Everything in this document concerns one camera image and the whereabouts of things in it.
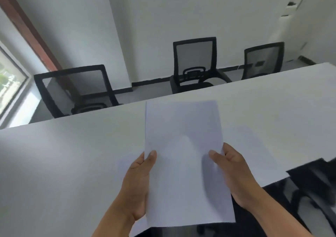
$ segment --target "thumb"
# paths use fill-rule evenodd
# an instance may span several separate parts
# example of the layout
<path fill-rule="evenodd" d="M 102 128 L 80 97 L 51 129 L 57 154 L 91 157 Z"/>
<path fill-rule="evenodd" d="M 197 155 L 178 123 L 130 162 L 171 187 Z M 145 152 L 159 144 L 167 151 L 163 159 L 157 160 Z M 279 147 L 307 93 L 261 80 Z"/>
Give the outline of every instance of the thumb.
<path fill-rule="evenodd" d="M 146 160 L 141 164 L 141 168 L 146 174 L 149 174 L 156 162 L 157 153 L 155 150 L 151 151 Z"/>
<path fill-rule="evenodd" d="M 215 150 L 209 151 L 209 157 L 214 161 L 222 170 L 225 170 L 225 168 L 228 166 L 229 161 L 226 159 L 225 156 L 218 154 Z"/>

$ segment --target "table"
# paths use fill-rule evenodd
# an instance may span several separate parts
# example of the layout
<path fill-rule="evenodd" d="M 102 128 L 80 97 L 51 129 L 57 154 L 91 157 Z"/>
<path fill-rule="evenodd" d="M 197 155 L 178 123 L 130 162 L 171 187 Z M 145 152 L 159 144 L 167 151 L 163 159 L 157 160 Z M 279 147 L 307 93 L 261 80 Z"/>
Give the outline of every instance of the table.
<path fill-rule="evenodd" d="M 285 170 L 336 157 L 336 67 L 325 63 L 154 100 L 217 100 Z M 0 131 L 0 236 L 90 236 L 145 146 L 145 101 Z"/>

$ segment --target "person's left hand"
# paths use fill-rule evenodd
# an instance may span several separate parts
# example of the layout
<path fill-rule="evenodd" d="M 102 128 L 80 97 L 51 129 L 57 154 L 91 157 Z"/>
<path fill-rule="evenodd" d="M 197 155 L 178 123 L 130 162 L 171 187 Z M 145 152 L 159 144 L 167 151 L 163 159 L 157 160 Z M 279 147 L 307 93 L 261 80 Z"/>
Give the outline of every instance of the person's left hand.
<path fill-rule="evenodd" d="M 146 200 L 149 189 L 149 172 L 155 164 L 157 153 L 150 152 L 145 160 L 143 152 L 128 169 L 121 190 L 114 205 L 124 213 L 139 220 L 146 213 Z"/>

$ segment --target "forearm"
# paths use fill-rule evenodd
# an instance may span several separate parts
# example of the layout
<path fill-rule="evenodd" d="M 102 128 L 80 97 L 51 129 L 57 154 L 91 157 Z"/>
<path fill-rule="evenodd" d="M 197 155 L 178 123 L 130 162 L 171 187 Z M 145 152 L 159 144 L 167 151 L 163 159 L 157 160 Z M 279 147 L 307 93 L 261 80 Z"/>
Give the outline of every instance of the forearm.
<path fill-rule="evenodd" d="M 264 191 L 249 211 L 268 237 L 312 237 L 312 235 L 277 201 Z"/>
<path fill-rule="evenodd" d="M 124 213 L 114 201 L 109 207 L 92 237 L 127 237 L 135 220 Z"/>

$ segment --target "white paper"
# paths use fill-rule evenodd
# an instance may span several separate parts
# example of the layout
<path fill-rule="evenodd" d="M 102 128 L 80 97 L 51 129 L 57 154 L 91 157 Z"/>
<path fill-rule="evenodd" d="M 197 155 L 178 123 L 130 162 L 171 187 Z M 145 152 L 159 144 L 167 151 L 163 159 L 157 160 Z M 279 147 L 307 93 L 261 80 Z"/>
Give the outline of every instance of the white paper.
<path fill-rule="evenodd" d="M 265 187 L 289 177 L 250 128 L 239 126 L 224 128 L 222 131 L 224 142 L 244 156 L 260 186 Z"/>
<path fill-rule="evenodd" d="M 142 152 L 125 155 L 117 162 L 116 165 L 117 172 L 115 176 L 118 182 L 122 183 L 128 168 L 140 156 L 141 153 Z M 149 229 L 149 226 L 147 224 L 147 218 L 145 215 L 144 217 L 140 218 L 138 221 L 135 222 L 129 234 L 129 237 L 134 237 L 146 231 L 147 229 Z"/>
<path fill-rule="evenodd" d="M 223 173 L 208 157 L 222 146 L 216 101 L 147 102 L 145 154 L 158 153 L 149 182 L 149 226 L 235 222 Z"/>

